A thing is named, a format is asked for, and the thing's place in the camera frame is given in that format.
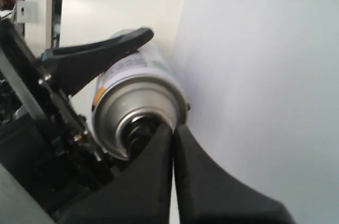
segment black machine part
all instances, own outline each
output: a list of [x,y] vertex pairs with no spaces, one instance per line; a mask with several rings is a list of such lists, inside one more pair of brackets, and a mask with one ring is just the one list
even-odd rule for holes
[[28,112],[0,127],[0,162],[64,224],[168,223],[173,160],[181,223],[294,224],[280,202],[220,168],[186,125],[173,134],[154,119],[131,124],[126,140],[143,137],[147,144],[132,141],[138,156],[128,163],[89,143],[86,121],[68,95],[152,37],[141,28],[37,59],[11,22],[0,21],[0,72]]

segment can label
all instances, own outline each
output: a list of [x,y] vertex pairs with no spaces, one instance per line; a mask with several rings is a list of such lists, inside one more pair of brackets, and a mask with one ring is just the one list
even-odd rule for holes
[[172,79],[172,72],[157,47],[147,43],[135,53],[119,60],[97,80],[93,107],[97,106],[106,90],[124,78],[139,74],[156,74]]

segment spray can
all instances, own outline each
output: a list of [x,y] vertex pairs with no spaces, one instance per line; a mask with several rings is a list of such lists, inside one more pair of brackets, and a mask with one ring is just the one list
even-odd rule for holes
[[104,152],[129,160],[159,124],[174,130],[186,122],[187,112],[179,83],[149,42],[98,77],[92,106],[94,140]]

